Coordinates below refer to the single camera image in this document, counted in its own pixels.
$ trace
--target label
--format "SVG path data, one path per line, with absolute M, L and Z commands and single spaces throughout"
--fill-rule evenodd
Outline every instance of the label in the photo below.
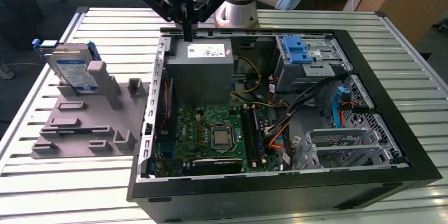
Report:
M 57 60 L 61 75 L 77 90 L 95 90 L 97 84 L 87 72 L 87 64 L 83 60 Z
M 295 136 L 292 139 L 292 144 L 299 144 L 300 143 L 301 138 L 299 136 Z
M 281 156 L 283 160 L 287 162 L 287 164 L 289 164 L 291 162 L 291 157 L 288 156 L 288 154 L 285 152 L 283 152 L 283 156 Z
M 312 50 L 312 51 L 308 51 L 308 54 L 311 56 L 320 56 L 320 51 L 319 50 Z
M 225 57 L 224 44 L 189 44 L 188 58 Z
M 269 84 L 269 92 L 275 93 L 275 85 L 273 84 Z

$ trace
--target blue hard drive label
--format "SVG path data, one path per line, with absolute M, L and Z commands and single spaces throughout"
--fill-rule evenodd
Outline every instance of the blue hard drive label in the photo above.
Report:
M 87 72 L 83 60 L 57 60 L 59 70 L 75 89 L 89 91 L 97 89 L 93 77 Z

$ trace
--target motherboard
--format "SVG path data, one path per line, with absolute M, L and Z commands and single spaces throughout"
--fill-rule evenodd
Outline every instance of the motherboard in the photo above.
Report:
M 264 153 L 261 134 L 268 125 L 265 107 L 180 107 L 175 141 L 160 143 L 159 176 L 188 176 L 189 166 L 199 166 L 204 175 L 219 161 L 237 173 L 279 170 L 276 153 Z

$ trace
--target power supply label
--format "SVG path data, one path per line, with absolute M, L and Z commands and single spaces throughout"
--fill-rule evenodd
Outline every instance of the power supply label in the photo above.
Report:
M 189 44 L 188 58 L 225 57 L 224 44 Z
M 77 90 L 95 90 L 99 85 L 91 74 L 87 72 L 87 64 L 83 60 L 57 60 L 59 70 Z

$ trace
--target metal slotted table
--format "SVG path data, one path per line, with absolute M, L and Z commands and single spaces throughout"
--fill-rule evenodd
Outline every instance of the metal slotted table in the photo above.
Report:
M 388 18 L 375 13 L 259 11 L 263 28 L 348 30 L 444 179 L 407 190 L 365 209 L 265 216 L 216 222 L 444 223 L 448 221 L 448 88 Z M 172 27 L 145 8 L 80 8 L 63 42 L 92 40 L 119 82 L 151 81 L 159 28 Z M 203 27 L 213 27 L 209 19 Z M 59 90 L 45 65 L 0 142 L 3 223 L 151 223 L 128 203 L 132 157 L 33 160 Z

